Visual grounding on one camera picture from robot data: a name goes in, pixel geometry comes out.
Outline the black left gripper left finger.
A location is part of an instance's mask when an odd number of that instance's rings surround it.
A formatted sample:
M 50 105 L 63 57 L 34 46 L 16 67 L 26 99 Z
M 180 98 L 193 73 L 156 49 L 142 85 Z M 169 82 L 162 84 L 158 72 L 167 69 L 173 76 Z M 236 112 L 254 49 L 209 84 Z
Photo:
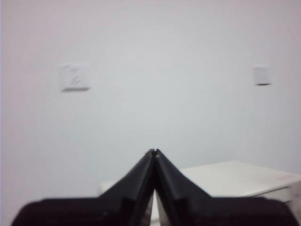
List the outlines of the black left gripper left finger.
M 98 197 L 55 198 L 23 206 L 14 226 L 139 226 L 151 205 L 154 150 Z

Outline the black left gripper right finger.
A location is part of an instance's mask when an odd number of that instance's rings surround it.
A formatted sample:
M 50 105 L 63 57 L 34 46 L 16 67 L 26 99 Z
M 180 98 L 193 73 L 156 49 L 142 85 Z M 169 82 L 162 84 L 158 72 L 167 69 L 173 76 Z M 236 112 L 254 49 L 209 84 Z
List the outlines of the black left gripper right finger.
M 295 226 L 288 206 L 263 197 L 212 197 L 154 151 L 160 222 L 166 226 Z

